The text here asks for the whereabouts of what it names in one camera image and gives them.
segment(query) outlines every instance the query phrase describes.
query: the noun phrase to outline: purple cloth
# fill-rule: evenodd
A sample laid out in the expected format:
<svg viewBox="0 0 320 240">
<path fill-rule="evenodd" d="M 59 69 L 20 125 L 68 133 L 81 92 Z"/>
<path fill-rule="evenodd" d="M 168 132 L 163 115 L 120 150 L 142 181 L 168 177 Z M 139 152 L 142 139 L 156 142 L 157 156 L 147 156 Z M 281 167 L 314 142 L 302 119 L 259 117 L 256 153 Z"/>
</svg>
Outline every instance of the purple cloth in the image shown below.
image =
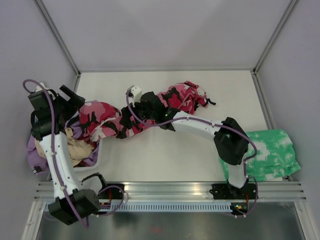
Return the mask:
<svg viewBox="0 0 320 240">
<path fill-rule="evenodd" d="M 82 129 L 80 127 L 79 121 L 76 121 L 75 123 L 71 124 L 70 128 L 72 128 L 72 131 L 73 131 L 72 137 L 74 139 L 79 139 L 82 136 L 83 133 L 82 133 Z M 82 161 L 91 167 L 94 166 L 98 160 L 98 151 L 99 151 L 99 142 L 97 142 L 96 148 L 93 150 L 91 155 L 88 158 L 83 159 Z M 35 138 L 33 136 L 30 137 L 27 145 L 27 160 L 30 168 L 32 169 L 35 175 L 41 175 L 41 174 L 50 172 L 47 159 L 41 157 L 38 154 L 36 144 L 35 144 Z"/>
</svg>

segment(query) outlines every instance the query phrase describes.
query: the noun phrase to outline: laundry pile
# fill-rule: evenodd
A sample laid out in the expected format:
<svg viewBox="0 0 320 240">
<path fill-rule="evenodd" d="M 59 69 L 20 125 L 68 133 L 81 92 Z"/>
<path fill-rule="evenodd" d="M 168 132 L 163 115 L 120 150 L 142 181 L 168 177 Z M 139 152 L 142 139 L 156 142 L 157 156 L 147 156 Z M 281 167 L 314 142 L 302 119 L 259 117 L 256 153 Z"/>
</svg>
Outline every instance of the laundry pile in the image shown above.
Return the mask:
<svg viewBox="0 0 320 240">
<path fill-rule="evenodd" d="M 157 96 L 166 107 L 180 109 L 191 115 L 199 106 L 206 108 L 208 104 L 215 105 L 202 88 L 190 81 L 172 85 Z M 154 121 L 148 120 L 147 123 L 153 124 Z M 72 165 L 94 166 L 102 138 L 125 139 L 148 128 L 132 116 L 127 106 L 119 110 L 106 102 L 86 102 L 65 125 Z M 50 171 L 46 156 L 33 136 L 29 139 L 27 153 L 29 166 L 35 175 Z"/>
</svg>

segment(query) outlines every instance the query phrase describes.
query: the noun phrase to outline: cable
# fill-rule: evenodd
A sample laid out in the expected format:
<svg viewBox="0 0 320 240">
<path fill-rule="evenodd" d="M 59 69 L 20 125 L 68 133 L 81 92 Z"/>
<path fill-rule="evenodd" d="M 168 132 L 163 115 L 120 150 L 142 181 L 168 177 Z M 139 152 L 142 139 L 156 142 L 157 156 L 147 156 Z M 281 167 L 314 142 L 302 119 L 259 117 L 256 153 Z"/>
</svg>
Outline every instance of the cable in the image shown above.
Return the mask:
<svg viewBox="0 0 320 240">
<path fill-rule="evenodd" d="M 39 82 L 37 82 L 37 81 L 35 81 L 33 79 L 26 79 L 22 83 L 23 88 L 28 93 L 30 93 L 30 94 L 33 93 L 32 91 L 30 91 L 26 87 L 26 83 L 28 83 L 28 82 L 38 85 L 43 90 L 43 92 L 45 94 L 45 97 L 46 97 L 46 99 L 48 101 L 48 104 L 49 104 L 49 107 L 50 107 L 50 113 L 51 113 L 51 151 L 52 151 L 52 153 L 55 153 L 56 152 L 56 147 L 55 147 L 55 121 L 56 121 L 56 119 L 55 119 L 55 110 L 54 110 L 54 106 L 53 106 L 53 103 L 51 101 L 50 95 L 49 95 L 48 91 Z M 60 187 L 62 187 L 62 191 L 63 191 L 63 194 L 65 196 L 66 201 L 70 205 L 70 208 L 72 209 L 72 212 L 74 213 L 76 218 L 82 223 L 82 225 L 85 228 L 88 228 L 89 227 L 89 219 L 88 219 L 88 217 L 86 218 L 86 222 L 81 218 L 80 214 L 78 213 L 77 209 L 75 208 L 74 204 L 72 203 L 72 201 L 71 201 L 66 189 L 64 188 L 65 184 L 64 184 L 64 181 L 63 181 L 63 179 L 61 177 L 61 174 L 60 174 L 60 171 L 59 171 L 59 168 L 58 168 L 58 164 L 57 164 L 57 158 L 56 158 L 55 154 L 52 155 L 52 160 L 53 160 L 54 171 L 55 171 L 56 176 L 58 178 Z"/>
<path fill-rule="evenodd" d="M 198 121 L 198 122 L 201 122 L 201 123 L 204 123 L 204 124 L 208 124 L 209 126 L 214 126 L 214 127 L 217 127 L 217 128 L 223 128 L 223 129 L 227 129 L 229 131 L 232 131 L 236 134 L 238 134 L 240 137 L 244 138 L 246 141 L 248 141 L 250 143 L 250 145 L 253 147 L 254 149 L 254 153 L 251 155 L 251 156 L 248 156 L 246 157 L 244 160 L 243 160 L 243 172 L 244 172 L 244 176 L 247 178 L 247 179 L 253 179 L 254 182 L 255 182 L 255 200 L 254 200 L 254 203 L 253 203 L 253 206 L 252 208 L 244 215 L 241 215 L 241 216 L 238 216 L 238 217 L 244 217 L 246 215 L 248 215 L 255 207 L 256 207 L 256 203 L 257 203 L 257 200 L 258 200 L 258 182 L 256 180 L 255 177 L 253 176 L 248 176 L 247 175 L 247 161 L 249 159 L 252 159 L 254 158 L 257 154 L 258 154 L 258 150 L 257 150 L 257 147 L 256 145 L 254 144 L 253 141 L 251 141 L 250 138 L 248 138 L 245 134 L 243 134 L 242 132 L 232 128 L 232 127 L 229 127 L 229 126 L 225 126 L 225 125 L 221 125 L 221 124 L 213 124 L 211 121 L 207 121 L 207 120 L 204 120 L 204 119 L 200 119 L 200 118 L 196 118 L 196 117 L 178 117 L 178 118 L 175 118 L 175 119 L 171 119 L 171 120 L 168 120 L 168 121 L 165 121 L 165 122 L 162 122 L 162 123 L 158 123 L 158 124 L 149 124 L 149 123 L 146 123 L 144 121 L 142 121 L 135 113 L 134 111 L 132 110 L 131 106 L 130 106 L 130 103 L 129 103 L 129 94 L 130 94 L 130 91 L 131 91 L 132 88 L 129 88 L 127 91 L 126 91 L 126 94 L 125 94 L 125 100 L 126 100 L 126 104 L 127 104 L 127 107 L 130 111 L 130 113 L 132 114 L 132 116 L 138 121 L 140 122 L 141 124 L 144 124 L 146 126 L 149 126 L 149 127 L 160 127 L 160 126 L 163 126 L 163 125 L 166 125 L 166 124 L 169 124 L 169 123 L 172 123 L 172 122 L 175 122 L 175 121 L 180 121 L 180 120 L 194 120 L 194 121 Z"/>
<path fill-rule="evenodd" d="M 125 202 L 125 191 L 121 187 L 116 186 L 116 185 L 110 185 L 110 186 L 105 187 L 104 189 L 99 191 L 99 194 L 103 193 L 104 191 L 106 191 L 108 189 L 112 189 L 112 188 L 119 189 L 119 191 L 122 193 L 121 202 L 119 203 L 119 205 L 114 210 L 109 211 L 109 212 L 107 212 L 105 214 L 100 214 L 98 216 L 102 216 L 103 217 L 103 216 L 108 216 L 108 215 L 114 214 L 122 206 L 122 204 Z"/>
</svg>

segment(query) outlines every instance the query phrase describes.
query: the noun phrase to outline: table surface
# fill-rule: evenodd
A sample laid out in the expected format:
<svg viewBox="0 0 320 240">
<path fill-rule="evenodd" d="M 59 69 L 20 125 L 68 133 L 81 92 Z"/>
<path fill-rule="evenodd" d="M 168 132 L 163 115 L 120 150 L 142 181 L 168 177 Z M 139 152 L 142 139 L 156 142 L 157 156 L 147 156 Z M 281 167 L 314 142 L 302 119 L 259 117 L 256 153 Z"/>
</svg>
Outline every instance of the table surface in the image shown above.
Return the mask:
<svg viewBox="0 0 320 240">
<path fill-rule="evenodd" d="M 132 85 L 157 94 L 184 81 L 199 85 L 216 102 L 199 107 L 195 116 L 232 117 L 245 131 L 267 129 L 250 71 L 84 72 L 76 93 L 121 109 Z M 77 172 L 79 179 L 100 172 L 108 182 L 225 181 L 215 144 L 190 133 L 152 127 L 126 139 L 104 138 L 100 148 L 99 166 Z"/>
</svg>

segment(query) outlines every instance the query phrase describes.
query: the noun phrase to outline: wall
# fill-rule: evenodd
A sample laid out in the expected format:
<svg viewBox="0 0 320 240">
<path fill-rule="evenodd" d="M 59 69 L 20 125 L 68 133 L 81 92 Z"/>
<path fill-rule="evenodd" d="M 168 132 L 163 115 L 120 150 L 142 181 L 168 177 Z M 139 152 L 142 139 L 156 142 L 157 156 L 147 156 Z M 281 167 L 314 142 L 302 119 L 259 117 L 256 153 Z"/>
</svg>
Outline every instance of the wall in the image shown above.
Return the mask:
<svg viewBox="0 0 320 240">
<path fill-rule="evenodd" d="M 38 181 L 26 160 L 32 107 L 22 81 L 56 89 L 75 75 L 32 0 L 0 1 L 0 24 L 0 236 L 19 240 Z"/>
<path fill-rule="evenodd" d="M 259 76 L 277 128 L 290 135 L 296 177 L 320 226 L 320 1 L 299 1 Z"/>
<path fill-rule="evenodd" d="M 43 0 L 82 72 L 252 69 L 289 0 Z"/>
</svg>

